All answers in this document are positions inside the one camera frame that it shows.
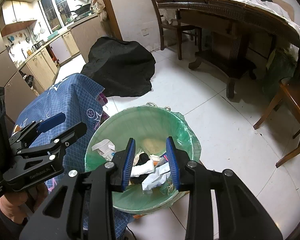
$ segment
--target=blue gripper pad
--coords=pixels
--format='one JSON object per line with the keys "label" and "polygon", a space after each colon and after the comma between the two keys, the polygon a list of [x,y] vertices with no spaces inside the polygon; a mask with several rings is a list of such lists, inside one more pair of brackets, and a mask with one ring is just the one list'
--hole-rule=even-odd
{"label": "blue gripper pad", "polygon": [[176,146],[174,145],[172,137],[168,137],[166,140],[166,150],[167,150],[167,158],[169,161],[169,167],[171,172],[171,177],[173,181],[173,185],[177,190],[180,188],[180,169],[175,157]]}
{"label": "blue gripper pad", "polygon": [[136,154],[136,141],[133,138],[130,138],[128,146],[129,146],[129,150],[128,150],[127,158],[124,163],[123,170],[122,170],[121,187],[122,187],[123,191],[125,191],[126,187],[129,184],[133,160],[134,160],[134,156]]}
{"label": "blue gripper pad", "polygon": [[56,127],[59,124],[62,124],[66,120],[66,115],[64,113],[59,113],[54,115],[53,117],[50,117],[49,119],[41,122],[38,126],[37,131],[39,133],[44,133],[52,128]]}

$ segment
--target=screw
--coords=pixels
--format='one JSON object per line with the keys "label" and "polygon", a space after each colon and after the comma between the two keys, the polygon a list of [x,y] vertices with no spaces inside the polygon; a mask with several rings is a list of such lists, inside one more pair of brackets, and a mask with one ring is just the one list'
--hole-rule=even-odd
{"label": "screw", "polygon": [[105,163],[105,167],[107,169],[111,169],[112,167],[114,167],[114,163],[113,162],[107,162],[107,163]]}
{"label": "screw", "polygon": [[78,172],[76,170],[69,171],[69,173],[68,173],[69,177],[71,177],[71,178],[77,176],[77,174],[78,174]]}
{"label": "screw", "polygon": [[195,161],[189,161],[187,163],[187,165],[190,167],[190,168],[194,168],[195,166],[197,166],[197,163]]}
{"label": "screw", "polygon": [[224,170],[223,173],[228,177],[231,177],[233,175],[233,171],[230,169]]}

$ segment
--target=electrical outlet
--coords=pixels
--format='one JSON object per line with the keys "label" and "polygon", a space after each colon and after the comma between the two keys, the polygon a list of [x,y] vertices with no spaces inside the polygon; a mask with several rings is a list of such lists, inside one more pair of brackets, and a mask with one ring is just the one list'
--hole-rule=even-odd
{"label": "electrical outlet", "polygon": [[143,35],[143,36],[149,35],[148,29],[142,29],[141,31],[142,31],[142,35]]}

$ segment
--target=blue patterned fabric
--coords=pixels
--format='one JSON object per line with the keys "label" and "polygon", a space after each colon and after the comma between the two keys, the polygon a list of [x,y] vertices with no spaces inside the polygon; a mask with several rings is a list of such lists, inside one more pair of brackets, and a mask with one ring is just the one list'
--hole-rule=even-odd
{"label": "blue patterned fabric", "polygon": [[[32,121],[46,120],[61,112],[66,115],[65,122],[46,133],[42,133],[30,147],[50,143],[52,138],[79,122],[84,122],[87,125],[87,133],[66,149],[66,155],[63,158],[65,172],[46,181],[49,191],[52,191],[58,184],[58,181],[70,170],[75,169],[79,172],[84,172],[86,149],[92,135],[99,127],[102,116],[102,106],[98,103],[97,96],[103,90],[104,88],[92,79],[75,73],[43,92],[19,115],[16,124],[21,127],[25,127]],[[118,210],[114,211],[117,237],[125,230],[130,218],[130,214]],[[87,222],[87,216],[84,216],[83,226],[85,228],[88,228]]]}

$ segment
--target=cable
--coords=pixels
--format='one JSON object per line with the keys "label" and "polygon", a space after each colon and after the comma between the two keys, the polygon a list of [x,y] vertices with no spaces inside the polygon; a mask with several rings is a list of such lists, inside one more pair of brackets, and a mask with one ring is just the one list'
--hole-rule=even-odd
{"label": "cable", "polygon": [[133,235],[134,240],[137,240],[136,236],[135,236],[134,233],[130,230],[130,228],[128,228],[128,226],[127,226],[127,229],[128,229],[128,230],[131,232],[131,234]]}

